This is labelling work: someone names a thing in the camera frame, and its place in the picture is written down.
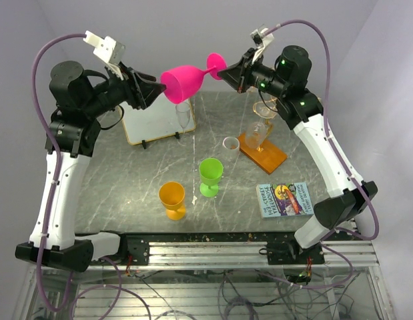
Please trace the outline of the pink plastic goblet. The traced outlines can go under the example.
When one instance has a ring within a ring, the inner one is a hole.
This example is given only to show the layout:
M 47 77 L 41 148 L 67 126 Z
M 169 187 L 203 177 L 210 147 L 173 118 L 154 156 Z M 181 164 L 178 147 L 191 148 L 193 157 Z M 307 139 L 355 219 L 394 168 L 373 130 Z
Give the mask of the pink plastic goblet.
M 163 93 L 170 102 L 179 104 L 193 97 L 200 90 L 207 74 L 220 80 L 218 72 L 226 68 L 226 61 L 220 54 L 210 53 L 206 61 L 206 69 L 181 65 L 163 72 L 160 77 L 160 82 L 166 86 Z

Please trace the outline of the clear round wine glass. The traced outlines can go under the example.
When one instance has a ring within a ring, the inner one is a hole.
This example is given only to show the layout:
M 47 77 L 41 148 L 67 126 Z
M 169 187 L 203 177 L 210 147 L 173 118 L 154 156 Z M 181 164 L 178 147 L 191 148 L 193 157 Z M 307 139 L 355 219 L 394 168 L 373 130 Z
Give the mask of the clear round wine glass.
M 251 122 L 248 125 L 248 128 L 246 129 L 246 137 L 245 137 L 245 142 L 248 145 L 249 148 L 251 149 L 256 149 L 258 147 L 258 143 L 260 140 L 260 135 L 261 133 L 265 133 L 265 129 L 260 128 L 260 124 L 258 122 L 258 119 L 254 122 Z

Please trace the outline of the orange plastic goblet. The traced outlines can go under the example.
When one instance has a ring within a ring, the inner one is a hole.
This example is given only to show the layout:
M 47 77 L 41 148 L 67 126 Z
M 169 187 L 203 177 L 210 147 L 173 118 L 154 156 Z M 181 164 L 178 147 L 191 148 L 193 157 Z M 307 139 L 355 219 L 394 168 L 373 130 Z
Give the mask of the orange plastic goblet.
M 180 183 L 164 183 L 159 190 L 159 199 L 169 219 L 177 221 L 185 216 L 185 189 Z

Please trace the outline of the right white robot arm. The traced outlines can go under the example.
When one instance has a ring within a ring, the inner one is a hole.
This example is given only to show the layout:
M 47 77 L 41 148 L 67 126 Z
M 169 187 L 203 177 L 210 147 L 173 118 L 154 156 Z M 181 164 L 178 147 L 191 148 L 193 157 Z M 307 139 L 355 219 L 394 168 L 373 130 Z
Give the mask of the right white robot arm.
M 289 45 L 283 48 L 273 67 L 265 66 L 262 59 L 262 53 L 254 48 L 248 49 L 233 65 L 227 65 L 220 54 L 210 53 L 205 69 L 181 65 L 163 72 L 159 80 L 149 77 L 154 90 L 148 101 L 163 93 L 170 102 L 181 103 L 199 91 L 207 74 L 225 81 L 238 93 L 253 87 L 276 98 L 276 113 L 309 151 L 329 195 L 315 205 L 313 216 L 295 232 L 296 242 L 286 249 L 288 259 L 299 264 L 310 256 L 311 246 L 342 230 L 343 222 L 365 208 L 369 208 L 377 223 L 372 200 L 378 188 L 374 181 L 366 182 L 353 168 L 333 136 L 327 119 L 327 101 L 307 89 L 312 67 L 308 52 Z

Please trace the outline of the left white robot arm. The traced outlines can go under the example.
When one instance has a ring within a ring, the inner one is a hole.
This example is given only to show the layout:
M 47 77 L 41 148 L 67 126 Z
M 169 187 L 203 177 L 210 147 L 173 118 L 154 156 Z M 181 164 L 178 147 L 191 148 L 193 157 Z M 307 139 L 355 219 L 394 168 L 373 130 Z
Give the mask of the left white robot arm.
M 25 243 L 15 249 L 17 259 L 65 271 L 84 272 L 92 261 L 106 257 L 121 265 L 129 257 L 128 238 L 117 231 L 75 234 L 75 216 L 83 177 L 103 127 L 98 117 L 127 103 L 148 108 L 164 91 L 152 75 L 119 63 L 121 75 L 86 70 L 76 61 L 56 64 L 49 90 L 56 110 L 48 126 L 47 176 L 41 210 Z

